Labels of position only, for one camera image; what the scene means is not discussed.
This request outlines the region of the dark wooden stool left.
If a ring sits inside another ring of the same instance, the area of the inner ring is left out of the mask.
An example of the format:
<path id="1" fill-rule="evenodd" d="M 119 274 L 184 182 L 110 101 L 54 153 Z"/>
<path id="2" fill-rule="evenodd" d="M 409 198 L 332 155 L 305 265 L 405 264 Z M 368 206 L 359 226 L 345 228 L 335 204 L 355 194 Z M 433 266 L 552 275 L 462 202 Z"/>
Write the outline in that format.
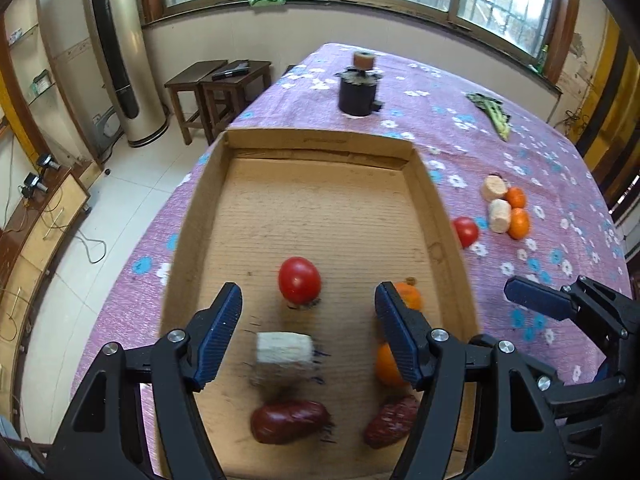
<path id="1" fill-rule="evenodd" d="M 196 62 L 166 82 L 165 89 L 168 91 L 184 144 L 192 143 L 191 131 L 193 129 L 203 130 L 208 144 L 214 142 L 214 130 L 212 120 L 209 118 L 202 82 L 208 75 L 224 67 L 227 63 L 226 58 Z M 196 109 L 189 116 L 184 114 L 180 101 L 180 96 L 183 93 L 192 96 L 195 101 Z"/>

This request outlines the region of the large white yam chunk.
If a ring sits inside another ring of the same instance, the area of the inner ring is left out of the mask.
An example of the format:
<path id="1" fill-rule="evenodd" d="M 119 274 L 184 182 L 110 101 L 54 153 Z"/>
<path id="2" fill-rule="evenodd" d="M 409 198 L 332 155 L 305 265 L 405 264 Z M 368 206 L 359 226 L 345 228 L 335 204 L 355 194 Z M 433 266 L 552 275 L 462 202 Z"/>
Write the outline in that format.
<path id="1" fill-rule="evenodd" d="M 292 332 L 257 334 L 254 384 L 289 386 L 311 378 L 315 370 L 311 336 Z"/>

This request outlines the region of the purple floral tablecloth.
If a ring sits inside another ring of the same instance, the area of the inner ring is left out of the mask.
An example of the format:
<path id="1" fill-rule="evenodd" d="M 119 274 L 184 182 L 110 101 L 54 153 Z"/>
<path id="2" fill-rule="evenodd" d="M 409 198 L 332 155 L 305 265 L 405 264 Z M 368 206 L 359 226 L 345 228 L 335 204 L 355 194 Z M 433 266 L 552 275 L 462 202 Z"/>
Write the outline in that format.
<path id="1" fill-rule="evenodd" d="M 571 322 L 503 296 L 513 275 L 559 287 L 579 275 L 629 292 L 624 248 L 590 169 L 561 133 L 508 103 L 500 140 L 470 101 L 471 84 L 438 68 L 379 53 L 383 109 L 349 117 L 337 73 L 352 48 L 325 44 L 236 121 L 262 144 L 209 148 L 153 220 L 108 296 L 80 360 L 88 370 L 111 340 L 152 344 L 206 308 L 224 283 L 243 312 L 198 407 L 224 471 L 256 479 L 352 479 L 389 474 L 400 448 L 375 451 L 362 434 L 385 396 L 374 374 L 381 342 L 373 295 L 382 281 L 416 281 L 423 312 L 459 338 L 488 333 L 590 382 L 604 356 Z M 349 144 L 341 155 L 266 148 Z M 311 336 L 317 367 L 297 394 L 320 402 L 326 437 L 263 445 L 250 414 L 260 332 Z"/>

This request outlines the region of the wrinkled red date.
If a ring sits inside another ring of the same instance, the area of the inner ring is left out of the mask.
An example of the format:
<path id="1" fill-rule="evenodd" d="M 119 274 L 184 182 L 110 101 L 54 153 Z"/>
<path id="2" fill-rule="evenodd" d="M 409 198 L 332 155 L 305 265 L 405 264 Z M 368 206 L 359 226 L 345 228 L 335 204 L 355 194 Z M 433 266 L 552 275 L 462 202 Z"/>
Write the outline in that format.
<path id="1" fill-rule="evenodd" d="M 418 416 L 419 406 L 419 400 L 410 394 L 386 398 L 363 431 L 364 444 L 378 450 L 407 437 Z"/>

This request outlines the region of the round white yam chunk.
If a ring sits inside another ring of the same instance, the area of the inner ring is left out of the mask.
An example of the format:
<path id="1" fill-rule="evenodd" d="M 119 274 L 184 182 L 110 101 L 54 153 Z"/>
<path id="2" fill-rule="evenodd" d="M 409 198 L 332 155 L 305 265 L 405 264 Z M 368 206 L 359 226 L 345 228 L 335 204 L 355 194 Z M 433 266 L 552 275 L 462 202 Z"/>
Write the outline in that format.
<path id="1" fill-rule="evenodd" d="M 480 195 L 487 203 L 491 203 L 493 200 L 503 200 L 507 192 L 506 181 L 498 174 L 487 176 L 480 187 Z"/>

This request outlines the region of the dark wooden stool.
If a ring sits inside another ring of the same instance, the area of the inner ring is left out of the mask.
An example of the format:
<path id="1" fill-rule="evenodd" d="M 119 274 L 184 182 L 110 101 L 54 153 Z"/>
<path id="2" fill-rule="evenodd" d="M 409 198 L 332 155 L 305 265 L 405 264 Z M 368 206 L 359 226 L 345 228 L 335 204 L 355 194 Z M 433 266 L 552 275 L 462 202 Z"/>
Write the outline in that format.
<path id="1" fill-rule="evenodd" d="M 165 89 L 168 91 L 184 144 L 192 143 L 191 131 L 193 129 L 203 130 L 208 144 L 214 142 L 214 130 L 212 120 L 209 118 L 202 82 L 208 75 L 224 67 L 227 63 L 226 58 L 196 62 L 166 82 Z M 196 109 L 189 116 L 184 114 L 180 101 L 180 96 L 183 93 L 192 96 L 195 101 Z"/>
<path id="2" fill-rule="evenodd" d="M 271 63 L 269 61 L 236 60 L 224 67 L 235 66 L 244 61 L 250 63 L 250 72 L 247 75 L 212 81 L 210 74 L 202 82 L 215 140 L 218 134 L 222 133 L 250 104 L 246 95 L 251 84 L 260 81 L 264 90 L 271 86 Z"/>

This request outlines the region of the red tomato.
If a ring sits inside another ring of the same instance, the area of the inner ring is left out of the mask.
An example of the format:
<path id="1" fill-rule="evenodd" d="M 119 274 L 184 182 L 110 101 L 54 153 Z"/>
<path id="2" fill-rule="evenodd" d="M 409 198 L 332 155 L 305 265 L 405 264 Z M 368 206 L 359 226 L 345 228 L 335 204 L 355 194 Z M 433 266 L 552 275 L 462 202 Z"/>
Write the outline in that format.
<path id="1" fill-rule="evenodd" d="M 480 236 L 480 230 L 477 224 L 469 217 L 455 218 L 452 225 L 454 226 L 462 248 L 472 246 Z"/>
<path id="2" fill-rule="evenodd" d="M 278 285 L 290 304 L 312 304 L 321 292 L 321 276 L 314 264 L 303 257 L 291 257 L 281 264 Z"/>

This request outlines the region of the large smooth red date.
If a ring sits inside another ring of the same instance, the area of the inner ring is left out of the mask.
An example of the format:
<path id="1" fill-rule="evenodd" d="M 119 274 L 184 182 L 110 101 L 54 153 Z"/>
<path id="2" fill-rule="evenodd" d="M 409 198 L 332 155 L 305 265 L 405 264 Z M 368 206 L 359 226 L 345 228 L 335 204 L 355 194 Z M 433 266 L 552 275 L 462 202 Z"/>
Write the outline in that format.
<path id="1" fill-rule="evenodd" d="M 331 415 L 319 402 L 285 400 L 267 403 L 250 416 L 250 432 L 262 444 L 285 445 L 328 426 Z"/>

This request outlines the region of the wooden tv cabinet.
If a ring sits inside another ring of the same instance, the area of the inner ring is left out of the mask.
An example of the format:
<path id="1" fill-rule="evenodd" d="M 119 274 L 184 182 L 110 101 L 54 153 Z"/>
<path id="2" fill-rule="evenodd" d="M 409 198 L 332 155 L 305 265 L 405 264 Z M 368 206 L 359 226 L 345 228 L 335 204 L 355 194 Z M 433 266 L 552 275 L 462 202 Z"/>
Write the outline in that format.
<path id="1" fill-rule="evenodd" d="M 68 168 L 47 174 L 43 185 L 48 192 L 37 190 L 18 204 L 1 234 L 1 415 L 6 418 L 18 413 L 18 362 L 32 324 L 32 303 L 89 198 Z"/>

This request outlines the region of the shallow cardboard tray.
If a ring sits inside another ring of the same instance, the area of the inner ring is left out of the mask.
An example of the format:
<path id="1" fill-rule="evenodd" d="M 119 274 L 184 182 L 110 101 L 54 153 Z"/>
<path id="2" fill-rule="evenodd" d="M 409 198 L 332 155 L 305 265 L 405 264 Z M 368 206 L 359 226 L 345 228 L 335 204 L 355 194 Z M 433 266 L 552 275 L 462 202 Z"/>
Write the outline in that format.
<path id="1" fill-rule="evenodd" d="M 234 128 L 198 172 L 162 330 L 237 284 L 242 313 L 195 397 L 231 479 L 383 479 L 402 446 L 364 430 L 406 389 L 375 316 L 383 282 L 465 340 L 478 330 L 457 235 L 416 146 L 343 131 Z"/>

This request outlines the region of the orange tangerine cluster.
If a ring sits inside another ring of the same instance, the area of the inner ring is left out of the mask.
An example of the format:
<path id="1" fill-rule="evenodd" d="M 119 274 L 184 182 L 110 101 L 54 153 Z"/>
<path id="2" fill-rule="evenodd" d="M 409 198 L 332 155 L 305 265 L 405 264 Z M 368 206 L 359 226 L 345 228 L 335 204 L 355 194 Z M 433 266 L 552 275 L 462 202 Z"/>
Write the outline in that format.
<path id="1" fill-rule="evenodd" d="M 526 195 L 524 191 L 517 186 L 511 186 L 508 188 L 504 199 L 514 209 L 524 209 L 526 207 Z"/>
<path id="2" fill-rule="evenodd" d="M 529 215 L 523 208 L 513 208 L 511 210 L 511 222 L 508 234 L 514 240 L 522 240 L 530 229 Z"/>

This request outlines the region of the green cloth on sill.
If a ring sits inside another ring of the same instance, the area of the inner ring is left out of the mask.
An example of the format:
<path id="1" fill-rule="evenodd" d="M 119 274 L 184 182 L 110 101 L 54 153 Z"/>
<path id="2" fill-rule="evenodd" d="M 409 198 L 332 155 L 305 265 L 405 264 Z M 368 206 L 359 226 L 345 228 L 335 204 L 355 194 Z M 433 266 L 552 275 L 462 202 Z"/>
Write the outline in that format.
<path id="1" fill-rule="evenodd" d="M 284 6 L 288 0 L 247 0 L 252 8 L 264 8 L 265 6 Z"/>

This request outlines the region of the green bottle on sill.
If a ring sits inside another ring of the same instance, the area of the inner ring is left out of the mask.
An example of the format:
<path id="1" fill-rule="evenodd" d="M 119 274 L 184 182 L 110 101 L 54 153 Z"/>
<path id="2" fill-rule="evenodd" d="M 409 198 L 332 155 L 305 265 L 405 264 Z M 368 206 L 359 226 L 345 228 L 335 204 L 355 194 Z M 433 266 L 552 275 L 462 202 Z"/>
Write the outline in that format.
<path id="1" fill-rule="evenodd" d="M 545 44 L 538 54 L 538 58 L 536 59 L 535 70 L 538 74 L 544 73 L 544 66 L 546 66 L 547 58 L 548 58 L 549 45 Z"/>

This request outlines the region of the green leafy vegetable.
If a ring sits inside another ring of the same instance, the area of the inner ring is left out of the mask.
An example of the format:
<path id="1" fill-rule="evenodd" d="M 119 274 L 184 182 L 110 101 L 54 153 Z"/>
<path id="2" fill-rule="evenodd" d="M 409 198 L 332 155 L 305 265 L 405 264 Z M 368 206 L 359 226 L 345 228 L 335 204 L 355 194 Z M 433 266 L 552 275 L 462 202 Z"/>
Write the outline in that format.
<path id="1" fill-rule="evenodd" d="M 466 98 L 471 101 L 479 110 L 482 110 L 489 118 L 491 125 L 494 127 L 498 137 L 506 142 L 510 138 L 511 116 L 506 114 L 502 108 L 502 102 L 492 98 L 491 96 L 485 96 L 480 92 L 467 93 Z"/>

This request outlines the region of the dark wooden stool right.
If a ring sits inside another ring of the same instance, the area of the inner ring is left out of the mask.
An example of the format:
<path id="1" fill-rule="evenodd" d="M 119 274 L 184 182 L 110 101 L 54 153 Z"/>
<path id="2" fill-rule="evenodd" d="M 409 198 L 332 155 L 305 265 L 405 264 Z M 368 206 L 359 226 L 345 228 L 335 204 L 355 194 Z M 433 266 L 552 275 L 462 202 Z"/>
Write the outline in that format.
<path id="1" fill-rule="evenodd" d="M 222 133 L 250 104 L 246 95 L 251 84 L 260 81 L 264 90 L 271 86 L 271 63 L 269 61 L 236 60 L 224 67 L 235 66 L 244 61 L 250 63 L 250 72 L 247 75 L 212 81 L 210 74 L 202 82 L 215 140 L 218 134 Z"/>

